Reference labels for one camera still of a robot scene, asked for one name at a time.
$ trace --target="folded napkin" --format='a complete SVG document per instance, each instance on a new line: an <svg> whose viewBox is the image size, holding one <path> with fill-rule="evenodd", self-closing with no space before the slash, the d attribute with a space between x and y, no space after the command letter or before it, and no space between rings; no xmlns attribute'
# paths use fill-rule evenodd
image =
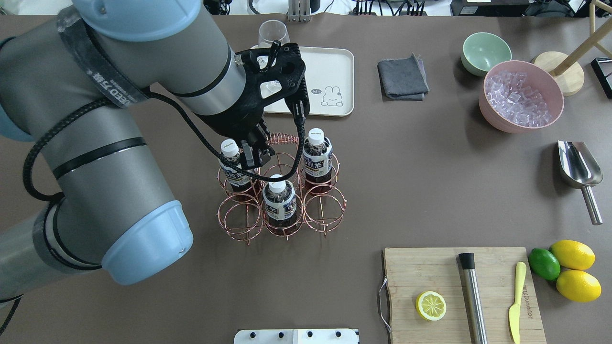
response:
<svg viewBox="0 0 612 344"><path fill-rule="evenodd" d="M407 59L378 62L378 73L392 100L423 100L429 92L423 61L414 53Z"/></svg>

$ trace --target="wooden cutting board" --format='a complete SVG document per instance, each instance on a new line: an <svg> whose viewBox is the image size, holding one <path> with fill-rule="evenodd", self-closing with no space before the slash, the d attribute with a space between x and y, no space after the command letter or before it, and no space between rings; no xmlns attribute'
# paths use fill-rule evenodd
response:
<svg viewBox="0 0 612 344"><path fill-rule="evenodd" d="M520 342L546 343L527 251L524 247L441 247L384 250L392 344L472 343L457 255L474 252L480 303L489 344L512 344L508 309L514 303L519 261L527 264L520 315ZM444 297L446 315L428 321L415 309L417 296L433 290Z"/></svg>

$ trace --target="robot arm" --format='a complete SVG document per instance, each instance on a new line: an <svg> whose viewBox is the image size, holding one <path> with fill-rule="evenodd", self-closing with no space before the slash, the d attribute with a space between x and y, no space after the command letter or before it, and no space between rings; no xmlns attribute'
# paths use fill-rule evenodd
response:
<svg viewBox="0 0 612 344"><path fill-rule="evenodd" d="M180 202L125 109L143 95L107 65L92 64L91 47L65 37L79 21L87 24L94 50L134 89L160 83L217 133L239 142L244 168L274 154L264 106L285 98L292 112L308 113L295 44L272 54L234 54L194 0L145 9L136 9L137 1L73 3L57 21L0 45L0 133L38 140L102 94L115 106L89 111L44 147L63 194L0 236L0 307L27 290L100 267L120 284L139 282L178 260L193 242ZM256 59L264 54L276 58L274 66L259 68ZM262 99L259 85L272 80L282 90Z"/></svg>

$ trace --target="clear drinking glass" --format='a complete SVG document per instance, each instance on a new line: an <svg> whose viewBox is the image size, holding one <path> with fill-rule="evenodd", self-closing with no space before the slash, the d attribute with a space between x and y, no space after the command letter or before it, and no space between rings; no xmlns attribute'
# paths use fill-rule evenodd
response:
<svg viewBox="0 0 612 344"><path fill-rule="evenodd" d="M272 42L279 40L282 44L289 43L289 32L287 26L279 20L268 20L264 21L259 27L259 40L258 46L260 48L269 48L272 46ZM261 68L267 64L267 57L260 56L257 61ZM264 83L268 91L274 94L281 90L280 83L278 81L270 81Z"/></svg>

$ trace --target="copper wire rack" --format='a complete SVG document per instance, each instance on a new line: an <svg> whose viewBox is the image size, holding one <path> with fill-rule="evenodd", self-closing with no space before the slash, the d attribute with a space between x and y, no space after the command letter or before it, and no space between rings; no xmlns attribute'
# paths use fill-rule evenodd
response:
<svg viewBox="0 0 612 344"><path fill-rule="evenodd" d="M299 138L285 133L272 133L268 136L268 141L273 146L292 146L297 149ZM291 154L278 151L271 160L272 165L263 170L262 175L284 175L291 170L294 161L295 158ZM217 180L227 195L217 211L219 225L229 237L247 245L261 234L263 228L267 229L268 233L284 237L288 241L290 236L294 236L302 225L306 224L308 228L327 237L330 231L340 225L346 210L346 198L336 187L340 175L340 162L334 154L332 154L331 170L331 179L325 183L307 181L303 177L303 167L288 179L296 191L298 216L294 223L281 228L273 226L268 221L262 196L265 182L257 180L252 182L247 190L235 192L219 169Z"/></svg>

